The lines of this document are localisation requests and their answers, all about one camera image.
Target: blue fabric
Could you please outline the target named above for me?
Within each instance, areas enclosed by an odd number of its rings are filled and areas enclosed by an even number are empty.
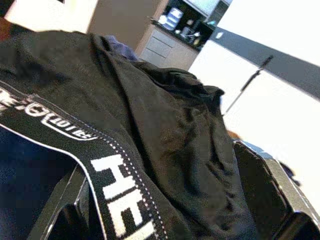
[[[131,61],[139,60],[135,52],[127,45],[119,42],[115,36],[107,35],[105,36],[105,39],[110,43],[112,50],[117,54],[122,55],[123,57]]]

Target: logo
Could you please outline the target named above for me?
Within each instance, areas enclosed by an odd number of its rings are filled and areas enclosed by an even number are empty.
[[[24,111],[28,116],[39,118],[46,127],[78,141],[90,141],[97,137],[77,127],[72,122],[64,119],[40,103],[30,99],[19,100],[16,96],[0,87],[0,114],[8,108]]]

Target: black garment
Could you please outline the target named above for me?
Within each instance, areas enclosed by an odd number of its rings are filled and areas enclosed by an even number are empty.
[[[2,42],[0,81],[137,149],[169,239],[245,239],[254,231],[217,87],[126,61],[102,37],[56,31]]]

